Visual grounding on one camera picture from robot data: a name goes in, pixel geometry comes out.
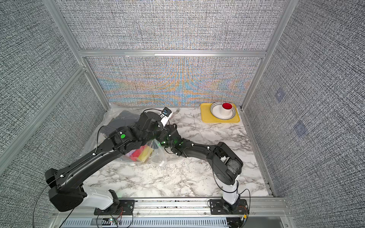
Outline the clear plastic vacuum bag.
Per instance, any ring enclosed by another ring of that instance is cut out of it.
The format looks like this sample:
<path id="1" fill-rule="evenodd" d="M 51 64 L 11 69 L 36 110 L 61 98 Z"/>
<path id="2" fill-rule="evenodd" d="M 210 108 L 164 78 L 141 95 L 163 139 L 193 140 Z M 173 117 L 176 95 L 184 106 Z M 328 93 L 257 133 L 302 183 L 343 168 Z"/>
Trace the clear plastic vacuum bag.
<path id="1" fill-rule="evenodd" d="M 99 143 L 99 131 L 106 125 L 101 126 L 96 134 L 96 147 L 83 159 L 82 167 L 98 170 L 156 138 L 164 127 L 160 122 L 162 110 L 160 113 L 154 111 L 154 108 L 144 110 L 133 126 L 120 127 L 108 135 L 102 143 Z"/>

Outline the black trousers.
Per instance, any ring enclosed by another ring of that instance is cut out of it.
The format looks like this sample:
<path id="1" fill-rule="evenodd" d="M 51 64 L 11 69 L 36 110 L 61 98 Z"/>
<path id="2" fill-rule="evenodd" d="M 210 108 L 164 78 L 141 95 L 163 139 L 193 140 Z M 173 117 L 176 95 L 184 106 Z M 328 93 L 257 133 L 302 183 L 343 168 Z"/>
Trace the black trousers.
<path id="1" fill-rule="evenodd" d="M 113 131 L 124 126 L 133 126 L 140 118 L 140 115 L 124 110 L 117 117 L 111 119 L 111 121 L 102 127 L 99 133 L 104 137 L 110 135 Z"/>

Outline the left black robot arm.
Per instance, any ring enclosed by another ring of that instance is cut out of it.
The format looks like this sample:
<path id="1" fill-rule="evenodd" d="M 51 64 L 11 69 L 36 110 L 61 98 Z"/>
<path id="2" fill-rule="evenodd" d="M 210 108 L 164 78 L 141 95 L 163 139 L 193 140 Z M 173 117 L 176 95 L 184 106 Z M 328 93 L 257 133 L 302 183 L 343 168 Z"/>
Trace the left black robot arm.
<path id="1" fill-rule="evenodd" d="M 119 200 L 114 191 L 99 191 L 87 187 L 83 182 L 111 161 L 154 139 L 163 128 L 161 116 L 154 112 L 143 112 L 131 126 L 112 127 L 109 136 L 80 159 L 62 169 L 46 171 L 50 202 L 59 212 L 70 211 L 78 206 L 116 209 Z"/>

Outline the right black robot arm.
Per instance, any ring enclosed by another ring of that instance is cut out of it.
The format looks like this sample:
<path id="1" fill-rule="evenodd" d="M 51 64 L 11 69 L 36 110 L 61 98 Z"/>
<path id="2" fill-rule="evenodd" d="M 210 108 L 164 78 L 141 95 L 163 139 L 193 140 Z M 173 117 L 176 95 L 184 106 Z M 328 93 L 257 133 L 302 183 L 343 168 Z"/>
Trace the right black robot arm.
<path id="1" fill-rule="evenodd" d="M 243 162 L 236 153 L 224 142 L 216 145 L 204 145 L 182 138 L 177 125 L 167 125 L 157 140 L 162 147 L 170 148 L 171 152 L 184 158 L 196 158 L 209 163 L 213 179 L 223 192 L 222 200 L 230 207 L 236 207 L 240 201 L 239 181 Z"/>

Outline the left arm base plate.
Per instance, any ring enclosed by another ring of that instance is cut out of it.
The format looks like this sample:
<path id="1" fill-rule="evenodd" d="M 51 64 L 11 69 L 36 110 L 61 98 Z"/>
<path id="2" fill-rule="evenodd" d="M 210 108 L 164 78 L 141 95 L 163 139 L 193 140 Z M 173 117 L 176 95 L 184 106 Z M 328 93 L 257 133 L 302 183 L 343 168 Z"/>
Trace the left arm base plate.
<path id="1" fill-rule="evenodd" d="M 95 208 L 94 215 L 132 215 L 136 201 L 133 199 L 120 199 L 119 203 L 113 203 L 109 208 L 101 210 Z"/>

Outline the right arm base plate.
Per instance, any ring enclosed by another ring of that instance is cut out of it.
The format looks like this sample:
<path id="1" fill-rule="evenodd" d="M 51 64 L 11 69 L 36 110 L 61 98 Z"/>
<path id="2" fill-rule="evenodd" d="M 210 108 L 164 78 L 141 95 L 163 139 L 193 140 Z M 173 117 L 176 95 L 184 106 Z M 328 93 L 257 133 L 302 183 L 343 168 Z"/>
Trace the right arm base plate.
<path id="1" fill-rule="evenodd" d="M 233 205 L 223 199 L 210 199 L 208 206 L 212 215 L 248 215 L 250 213 L 245 199 L 238 199 Z"/>

